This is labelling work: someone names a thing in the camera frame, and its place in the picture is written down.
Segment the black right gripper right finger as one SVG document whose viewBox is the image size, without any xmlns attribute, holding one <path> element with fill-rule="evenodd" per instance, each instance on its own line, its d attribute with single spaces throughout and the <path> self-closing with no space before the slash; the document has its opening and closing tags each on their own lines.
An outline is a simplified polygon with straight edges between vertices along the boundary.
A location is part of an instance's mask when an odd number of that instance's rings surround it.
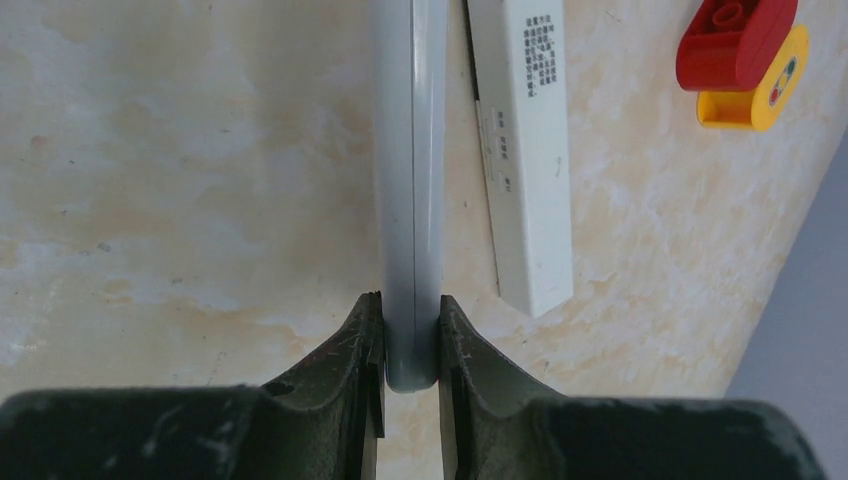
<svg viewBox="0 0 848 480">
<path fill-rule="evenodd" d="M 751 400 L 566 396 L 440 311 L 448 479 L 822 479 L 797 425 Z"/>
</svg>

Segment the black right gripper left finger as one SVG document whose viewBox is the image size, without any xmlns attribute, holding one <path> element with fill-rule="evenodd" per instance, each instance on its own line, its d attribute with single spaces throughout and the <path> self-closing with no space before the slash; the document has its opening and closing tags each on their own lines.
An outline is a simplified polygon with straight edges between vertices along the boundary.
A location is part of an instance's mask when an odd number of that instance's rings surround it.
<svg viewBox="0 0 848 480">
<path fill-rule="evenodd" d="M 263 385 L 29 390 L 1 406 L 5 479 L 372 479 L 381 298 Z"/>
</svg>

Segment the grey remote control with buttons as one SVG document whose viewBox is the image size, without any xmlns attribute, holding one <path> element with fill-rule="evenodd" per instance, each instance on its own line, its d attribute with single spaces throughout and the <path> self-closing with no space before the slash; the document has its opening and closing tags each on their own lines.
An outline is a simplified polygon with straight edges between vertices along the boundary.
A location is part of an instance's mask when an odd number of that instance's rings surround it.
<svg viewBox="0 0 848 480">
<path fill-rule="evenodd" d="M 440 372 L 448 4 L 369 7 L 386 379 L 412 393 Z"/>
</svg>

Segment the red oval toy block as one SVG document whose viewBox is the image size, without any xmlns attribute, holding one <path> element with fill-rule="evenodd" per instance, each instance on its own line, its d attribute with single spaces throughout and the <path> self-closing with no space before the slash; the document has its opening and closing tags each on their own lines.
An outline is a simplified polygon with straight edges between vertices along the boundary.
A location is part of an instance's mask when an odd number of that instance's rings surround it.
<svg viewBox="0 0 848 480">
<path fill-rule="evenodd" d="M 685 91 L 748 91 L 795 20 L 797 0 L 704 0 L 685 30 L 675 73 Z"/>
</svg>

